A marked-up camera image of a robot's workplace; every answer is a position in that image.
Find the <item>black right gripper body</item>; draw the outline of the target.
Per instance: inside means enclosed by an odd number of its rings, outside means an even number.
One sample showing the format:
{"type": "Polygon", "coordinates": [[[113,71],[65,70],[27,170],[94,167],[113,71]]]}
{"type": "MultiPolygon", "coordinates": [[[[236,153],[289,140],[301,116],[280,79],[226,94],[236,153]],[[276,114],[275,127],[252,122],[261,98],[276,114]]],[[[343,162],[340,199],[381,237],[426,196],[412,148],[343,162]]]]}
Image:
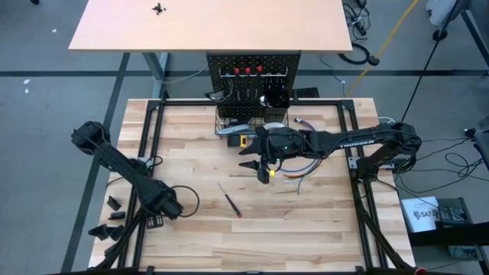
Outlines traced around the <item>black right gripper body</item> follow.
{"type": "Polygon", "coordinates": [[[275,128],[265,134],[261,145],[262,156],[271,163],[305,157],[306,142],[303,136],[292,128],[275,128]]]}

